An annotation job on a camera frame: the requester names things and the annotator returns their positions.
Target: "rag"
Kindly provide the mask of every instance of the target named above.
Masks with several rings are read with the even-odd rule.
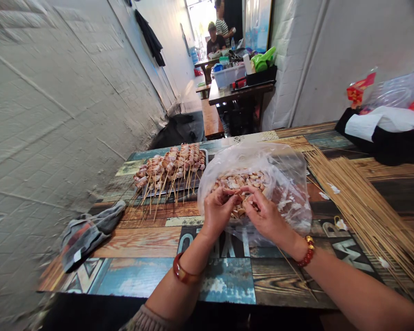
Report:
[[[61,236],[62,264],[65,272],[84,260],[99,244],[110,237],[110,234],[121,219],[126,207],[123,200],[98,215],[81,214],[69,222]]]

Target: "white plastic box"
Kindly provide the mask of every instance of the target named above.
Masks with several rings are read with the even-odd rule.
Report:
[[[212,72],[215,77],[218,88],[226,88],[235,80],[245,77],[245,66],[238,65],[236,67],[224,69],[218,72]]]

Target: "person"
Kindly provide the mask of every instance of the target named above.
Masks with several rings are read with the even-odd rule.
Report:
[[[215,23],[210,22],[208,24],[208,33],[210,34],[210,40],[207,42],[207,54],[226,49],[225,40],[223,36],[217,34]]]
[[[225,45],[227,48],[230,48],[230,38],[233,37],[235,34],[236,29],[229,27],[227,23],[224,21],[224,0],[216,0],[215,1],[216,7],[216,30],[219,35],[223,36],[225,39]]]
[[[210,53],[216,53],[219,50],[226,49],[225,40],[221,35],[216,34],[215,23],[210,22],[208,25],[208,33],[210,34],[210,40],[207,42],[207,55]],[[215,64],[211,63],[206,66],[206,83],[212,82],[212,68]]]
[[[256,229],[296,261],[302,261],[308,243],[282,218],[277,206],[251,186],[241,191],[252,195],[243,207]],[[202,273],[213,245],[227,225],[240,190],[219,187],[204,201],[202,229],[180,256],[178,266],[198,281],[188,284],[171,269],[145,305],[121,330],[173,330],[181,327],[195,307]],[[330,296],[347,319],[359,330],[414,330],[414,304],[373,277],[355,269],[318,247],[306,272]]]

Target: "doorway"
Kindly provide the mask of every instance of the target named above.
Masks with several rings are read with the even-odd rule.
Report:
[[[195,35],[195,45],[199,48],[200,59],[207,58],[208,24],[216,22],[214,0],[186,0],[190,24]]]

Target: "red bangle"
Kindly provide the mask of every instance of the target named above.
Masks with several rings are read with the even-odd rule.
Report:
[[[201,279],[201,275],[189,274],[179,264],[179,259],[181,258],[182,254],[183,254],[182,252],[179,253],[175,257],[175,259],[173,260],[173,273],[175,274],[176,278],[178,278],[178,280],[181,283],[184,283],[184,284],[193,284],[193,283],[198,282]]]
[[[314,255],[314,241],[313,238],[311,238],[311,236],[306,236],[305,240],[307,241],[308,244],[308,251],[307,254],[305,255],[304,259],[302,261],[297,262],[298,266],[300,268],[306,267],[311,259],[313,258]]]

